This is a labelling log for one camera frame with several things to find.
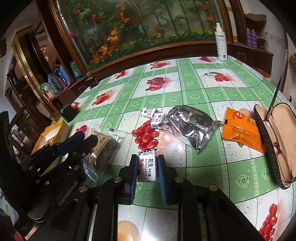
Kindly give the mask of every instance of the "orange packet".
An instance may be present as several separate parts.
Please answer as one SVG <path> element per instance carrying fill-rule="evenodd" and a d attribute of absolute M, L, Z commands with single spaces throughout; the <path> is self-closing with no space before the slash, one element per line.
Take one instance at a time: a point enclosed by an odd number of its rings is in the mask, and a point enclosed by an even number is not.
<path fill-rule="evenodd" d="M 240 128 L 224 124 L 222 138 L 226 140 L 236 141 L 243 145 L 249 146 L 261 153 L 265 153 L 266 149 L 261 141 L 260 134 L 252 133 Z"/>
<path fill-rule="evenodd" d="M 226 110 L 225 124 L 252 133 L 256 133 L 260 136 L 259 128 L 256 122 L 252 121 L 252 119 L 249 116 L 239 111 L 233 110 L 229 107 L 227 107 Z"/>

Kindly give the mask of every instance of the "red rose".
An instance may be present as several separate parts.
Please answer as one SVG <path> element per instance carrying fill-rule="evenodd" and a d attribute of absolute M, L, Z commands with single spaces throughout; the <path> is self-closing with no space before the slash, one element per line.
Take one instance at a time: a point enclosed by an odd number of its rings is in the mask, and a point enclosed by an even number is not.
<path fill-rule="evenodd" d="M 92 15 L 91 19 L 94 20 L 94 21 L 98 20 L 98 15 L 97 14 Z"/>

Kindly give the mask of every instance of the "open yellow box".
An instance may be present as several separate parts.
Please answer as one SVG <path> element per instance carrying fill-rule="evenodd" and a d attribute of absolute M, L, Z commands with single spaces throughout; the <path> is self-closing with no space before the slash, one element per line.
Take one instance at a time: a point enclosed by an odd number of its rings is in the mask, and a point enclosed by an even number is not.
<path fill-rule="evenodd" d="M 40 135 L 33 152 L 36 152 L 40 148 L 42 148 L 46 143 L 51 139 L 50 145 L 54 145 L 58 142 L 63 142 L 68 138 L 68 135 L 70 133 L 70 127 L 67 125 L 67 123 L 63 120 L 58 121 L 55 124 L 52 124 L 51 126 L 46 127 L 44 132 Z M 44 175 L 54 167 L 56 167 L 59 163 L 60 157 L 55 159 L 55 161 L 45 170 L 45 172 L 42 174 Z"/>

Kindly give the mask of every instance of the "white candy wrapper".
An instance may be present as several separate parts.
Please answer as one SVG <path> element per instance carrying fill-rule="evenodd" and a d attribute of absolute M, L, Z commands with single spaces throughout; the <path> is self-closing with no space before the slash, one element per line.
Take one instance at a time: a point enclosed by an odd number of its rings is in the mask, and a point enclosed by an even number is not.
<path fill-rule="evenodd" d="M 152 119 L 153 115 L 157 112 L 156 108 L 147 108 L 145 107 L 141 111 L 141 117 Z"/>
<path fill-rule="evenodd" d="M 162 128 L 158 124 L 161 123 L 164 120 L 164 118 L 165 118 L 164 113 L 155 113 L 150 123 L 151 128 L 162 130 Z"/>
<path fill-rule="evenodd" d="M 138 153 L 138 182 L 153 182 L 157 179 L 156 149 Z"/>

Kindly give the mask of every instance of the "red flower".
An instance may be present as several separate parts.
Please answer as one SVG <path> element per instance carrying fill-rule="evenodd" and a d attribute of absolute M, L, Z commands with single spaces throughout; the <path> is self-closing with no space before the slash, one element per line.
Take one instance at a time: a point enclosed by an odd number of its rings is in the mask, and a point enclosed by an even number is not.
<path fill-rule="evenodd" d="M 207 19 L 208 19 L 209 21 L 213 21 L 213 17 L 210 16 L 210 15 L 207 16 Z"/>
<path fill-rule="evenodd" d="M 97 14 L 92 15 L 91 19 L 94 20 L 94 21 L 98 20 L 98 15 Z"/>

